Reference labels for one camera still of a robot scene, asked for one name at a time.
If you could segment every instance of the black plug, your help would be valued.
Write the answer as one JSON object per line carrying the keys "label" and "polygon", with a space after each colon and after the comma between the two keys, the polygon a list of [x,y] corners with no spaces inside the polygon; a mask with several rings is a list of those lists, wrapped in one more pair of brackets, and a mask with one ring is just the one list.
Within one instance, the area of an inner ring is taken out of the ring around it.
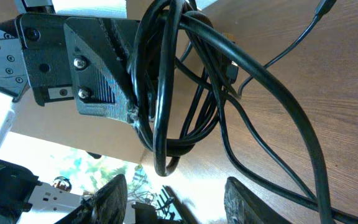
{"label": "black plug", "polygon": [[331,10],[335,2],[336,0],[321,0],[314,11],[314,16],[322,18],[323,15],[327,14]]}

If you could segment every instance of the wood grain surface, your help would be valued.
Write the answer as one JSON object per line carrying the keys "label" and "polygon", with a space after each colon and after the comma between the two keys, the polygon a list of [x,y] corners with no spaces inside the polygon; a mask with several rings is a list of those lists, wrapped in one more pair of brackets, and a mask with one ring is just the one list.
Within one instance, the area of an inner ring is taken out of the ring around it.
{"label": "wood grain surface", "polygon": [[[318,1],[219,0],[204,10],[215,29],[234,34],[236,44],[261,64],[288,47],[313,18]],[[186,64],[201,74],[192,52]],[[269,70],[293,93],[309,116],[323,148],[334,208],[358,216],[358,1],[337,1],[309,36]],[[248,76],[240,70],[235,88]],[[177,138],[196,85],[175,74],[170,117]],[[241,104],[265,141],[315,190],[303,140],[283,106],[256,81]],[[298,192],[291,178],[255,142],[237,111],[226,106],[232,148],[239,160],[266,179]],[[318,223],[316,212],[281,198],[242,176],[228,161],[219,126],[187,155],[170,177],[155,175],[153,155],[142,160],[152,181],[171,185],[200,223],[226,223],[223,197],[229,176],[293,223]]]}

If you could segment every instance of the silver screw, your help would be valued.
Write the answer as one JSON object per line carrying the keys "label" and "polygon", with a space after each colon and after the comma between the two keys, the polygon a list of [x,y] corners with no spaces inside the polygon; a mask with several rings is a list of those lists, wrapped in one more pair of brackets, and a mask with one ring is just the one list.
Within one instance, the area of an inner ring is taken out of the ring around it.
{"label": "silver screw", "polygon": [[86,61],[81,58],[74,59],[74,66],[78,69],[84,69],[86,67]]}
{"label": "silver screw", "polygon": [[78,91],[78,96],[81,98],[81,99],[86,99],[88,97],[90,97],[90,93],[84,89],[80,89]]}

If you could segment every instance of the table surface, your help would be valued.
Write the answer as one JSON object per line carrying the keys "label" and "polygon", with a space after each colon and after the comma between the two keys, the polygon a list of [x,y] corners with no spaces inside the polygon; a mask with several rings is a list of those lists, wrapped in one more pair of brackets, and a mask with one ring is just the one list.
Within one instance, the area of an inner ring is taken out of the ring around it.
{"label": "table surface", "polygon": [[[288,47],[313,18],[318,1],[220,0],[204,10],[215,29],[261,64]],[[186,64],[201,73],[192,52]],[[334,208],[358,216],[358,1],[337,1],[309,36],[269,70],[293,93],[309,116],[324,152]],[[240,70],[235,89],[248,74]],[[177,138],[196,85],[175,74],[169,136]],[[257,81],[245,88],[241,105],[272,149],[315,190],[306,147],[283,106]],[[256,143],[233,106],[226,106],[231,146],[239,160],[266,179],[298,192],[291,178]],[[181,158],[170,177],[155,176],[153,155],[143,165],[150,178],[171,185],[201,223],[226,223],[224,184],[237,177],[293,223],[318,223],[316,212],[275,195],[243,177],[227,159],[219,126]]]}

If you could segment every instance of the cable bundle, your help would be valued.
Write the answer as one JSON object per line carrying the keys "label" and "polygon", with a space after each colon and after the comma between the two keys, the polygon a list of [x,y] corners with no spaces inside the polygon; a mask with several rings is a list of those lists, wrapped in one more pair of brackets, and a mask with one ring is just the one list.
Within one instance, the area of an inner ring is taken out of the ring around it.
{"label": "cable bundle", "polygon": [[[321,17],[332,8],[334,3],[335,1],[322,0],[316,8],[312,23],[298,40],[268,64],[262,66],[230,40],[216,32],[212,28],[212,23],[209,19],[204,14],[196,11],[194,0],[190,1],[190,4],[185,0],[154,1],[139,24],[129,71],[137,98],[136,107],[139,109],[134,128],[142,144],[154,153],[154,165],[157,174],[161,176],[170,175],[177,167],[180,156],[190,152],[194,145],[205,138],[219,123],[227,157],[233,166],[247,178],[284,198],[318,211],[321,223],[332,223],[333,218],[344,223],[358,223],[357,217],[331,208],[326,165],[316,133],[294,96],[266,69],[296,47]],[[179,29],[186,31],[191,42],[181,59],[175,56]],[[201,77],[194,74],[182,63],[192,46],[204,64],[204,71]],[[155,54],[160,54],[160,68],[153,132],[149,126],[147,108],[148,96],[153,89],[149,85],[144,85],[144,83],[150,83],[146,70]],[[222,57],[228,57],[250,74],[250,78],[241,85],[238,93],[224,76]],[[179,139],[167,139],[175,68],[181,70],[188,78],[196,82],[198,87]],[[298,127],[311,158],[317,196],[259,136],[246,112],[237,101],[243,87],[252,79],[257,80],[281,102]],[[208,94],[201,106],[195,128],[189,132],[190,124],[200,103],[203,90],[208,90]],[[224,114],[224,105],[227,101],[233,104],[239,112],[244,124],[255,140],[287,172],[307,197],[271,183],[238,161],[231,149],[227,134]],[[171,157],[168,165],[167,156]]]}

